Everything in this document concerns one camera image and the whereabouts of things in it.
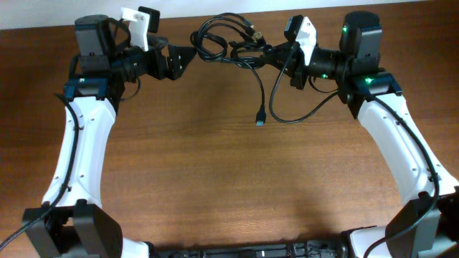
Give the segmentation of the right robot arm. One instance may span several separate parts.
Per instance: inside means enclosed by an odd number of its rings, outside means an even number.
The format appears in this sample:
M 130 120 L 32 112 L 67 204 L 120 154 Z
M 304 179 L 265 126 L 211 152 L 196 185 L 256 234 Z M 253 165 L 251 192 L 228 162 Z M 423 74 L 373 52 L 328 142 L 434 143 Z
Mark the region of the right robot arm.
M 333 80 L 334 95 L 370 134 L 397 185 L 402 209 L 384 226 L 343 231 L 331 241 L 311 240 L 307 254 L 330 257 L 456 257 L 458 180 L 437 159 L 415 125 L 402 88 L 380 67 L 382 26 L 368 11 L 344 17 L 337 50 L 322 48 L 312 21 L 289 19 L 284 44 L 264 60 L 303 89 L 316 78 Z

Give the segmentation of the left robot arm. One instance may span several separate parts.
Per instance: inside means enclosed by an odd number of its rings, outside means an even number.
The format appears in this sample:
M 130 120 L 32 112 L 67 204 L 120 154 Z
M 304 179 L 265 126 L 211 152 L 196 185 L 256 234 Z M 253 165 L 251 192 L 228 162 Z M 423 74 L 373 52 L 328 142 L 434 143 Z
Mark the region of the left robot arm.
M 61 101 L 66 126 L 55 174 L 41 206 L 24 211 L 26 235 L 41 257 L 152 257 L 153 245 L 123 236 L 105 213 L 101 175 L 106 145 L 125 85 L 142 75 L 180 78 L 196 52 L 157 35 L 160 14 L 124 8 L 119 19 L 97 14 L 75 21 L 79 52 Z

